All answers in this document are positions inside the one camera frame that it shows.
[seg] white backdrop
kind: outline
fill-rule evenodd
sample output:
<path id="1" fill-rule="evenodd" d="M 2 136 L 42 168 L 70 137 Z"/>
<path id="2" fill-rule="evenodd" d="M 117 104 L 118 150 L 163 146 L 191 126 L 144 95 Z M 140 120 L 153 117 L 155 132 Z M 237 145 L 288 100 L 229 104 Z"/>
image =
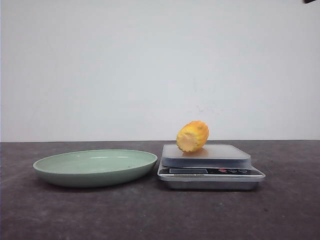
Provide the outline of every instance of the white backdrop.
<path id="1" fill-rule="evenodd" d="M 2 0 L 1 141 L 320 139 L 320 1 Z"/>

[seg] table surface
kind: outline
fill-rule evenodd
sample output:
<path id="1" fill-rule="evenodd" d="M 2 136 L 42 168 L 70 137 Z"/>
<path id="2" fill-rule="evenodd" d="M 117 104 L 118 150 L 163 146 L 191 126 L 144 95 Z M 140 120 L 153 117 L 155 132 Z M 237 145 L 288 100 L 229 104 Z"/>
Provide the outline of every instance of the table surface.
<path id="1" fill-rule="evenodd" d="M 256 190 L 171 190 L 157 178 L 173 141 L 1 144 L 2 240 L 320 239 L 320 141 L 232 140 L 266 174 Z M 41 158 L 81 150 L 133 149 L 158 161 L 115 186 L 66 188 L 36 176 Z"/>

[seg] green plate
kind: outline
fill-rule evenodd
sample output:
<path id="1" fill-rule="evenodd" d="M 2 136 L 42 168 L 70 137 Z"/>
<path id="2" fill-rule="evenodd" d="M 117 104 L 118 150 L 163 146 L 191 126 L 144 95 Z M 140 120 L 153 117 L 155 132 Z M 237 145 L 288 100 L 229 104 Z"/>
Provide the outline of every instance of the green plate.
<path id="1" fill-rule="evenodd" d="M 45 157 L 33 164 L 48 183 L 73 188 L 121 184 L 142 177 L 157 156 L 137 150 L 104 149 L 68 152 Z"/>

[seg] digital kitchen scale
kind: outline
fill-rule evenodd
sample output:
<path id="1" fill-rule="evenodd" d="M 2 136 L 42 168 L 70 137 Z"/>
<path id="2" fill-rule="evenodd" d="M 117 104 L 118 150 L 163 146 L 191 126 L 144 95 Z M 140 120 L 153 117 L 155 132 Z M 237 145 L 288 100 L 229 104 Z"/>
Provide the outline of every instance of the digital kitchen scale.
<path id="1" fill-rule="evenodd" d="M 249 154 L 227 144 L 206 144 L 193 153 L 165 144 L 157 174 L 172 189 L 251 190 L 265 177 Z"/>

